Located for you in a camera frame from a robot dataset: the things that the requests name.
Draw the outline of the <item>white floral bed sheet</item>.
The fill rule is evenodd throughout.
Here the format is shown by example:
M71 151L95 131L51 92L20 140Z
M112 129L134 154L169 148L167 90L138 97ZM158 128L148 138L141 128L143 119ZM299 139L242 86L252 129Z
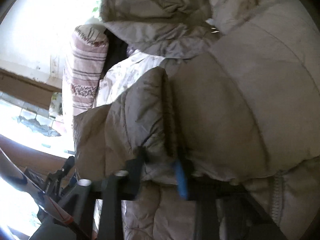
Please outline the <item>white floral bed sheet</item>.
M127 59L111 67L104 78L99 81L94 106L111 104L145 72L160 66L163 60L162 56L149 55L135 50Z

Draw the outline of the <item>striped floral pillow left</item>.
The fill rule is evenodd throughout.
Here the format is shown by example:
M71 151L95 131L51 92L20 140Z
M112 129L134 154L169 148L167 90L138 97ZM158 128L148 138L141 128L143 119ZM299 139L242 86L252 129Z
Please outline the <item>striped floral pillow left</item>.
M62 79L62 110L65 118L91 109L108 51L105 28L84 24L75 28Z

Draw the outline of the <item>wooden door with stained glass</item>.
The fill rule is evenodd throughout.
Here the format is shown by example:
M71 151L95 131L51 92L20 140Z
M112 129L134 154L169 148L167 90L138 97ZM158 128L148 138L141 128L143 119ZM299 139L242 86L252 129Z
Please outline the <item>wooden door with stained glass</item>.
M65 126L49 115L59 88L1 70L1 149L22 170L45 177L74 155Z

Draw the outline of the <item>grey-brown hooded puffer jacket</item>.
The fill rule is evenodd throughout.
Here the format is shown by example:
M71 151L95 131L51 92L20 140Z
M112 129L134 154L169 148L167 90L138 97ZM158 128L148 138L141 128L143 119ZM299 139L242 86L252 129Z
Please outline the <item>grey-brown hooded puffer jacket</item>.
M120 39L164 57L74 119L76 172L102 180L148 155L123 200L125 239L194 239L174 164L242 185L285 239L319 239L319 29L300 0L102 0Z

